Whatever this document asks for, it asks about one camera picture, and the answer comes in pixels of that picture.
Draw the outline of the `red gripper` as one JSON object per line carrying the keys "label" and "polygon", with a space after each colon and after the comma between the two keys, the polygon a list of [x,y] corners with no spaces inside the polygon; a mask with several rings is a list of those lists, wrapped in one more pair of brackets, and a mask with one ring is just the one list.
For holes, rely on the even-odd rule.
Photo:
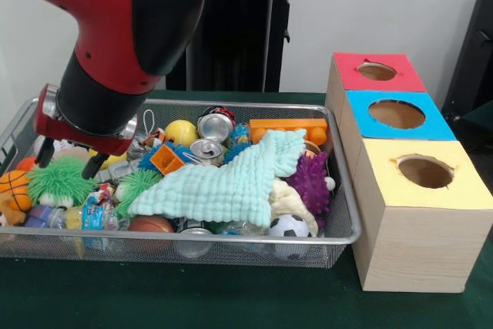
{"label": "red gripper", "polygon": [[54,85],[46,84],[39,94],[34,129],[45,138],[36,157],[36,163],[40,168],[46,168],[55,152],[54,141],[67,140],[98,152],[89,159],[82,170],[83,179],[93,179],[109,155],[120,156],[128,149],[138,127],[137,115],[134,115],[120,131],[114,134],[101,136],[87,133],[72,125],[60,113],[56,101],[58,89]]}

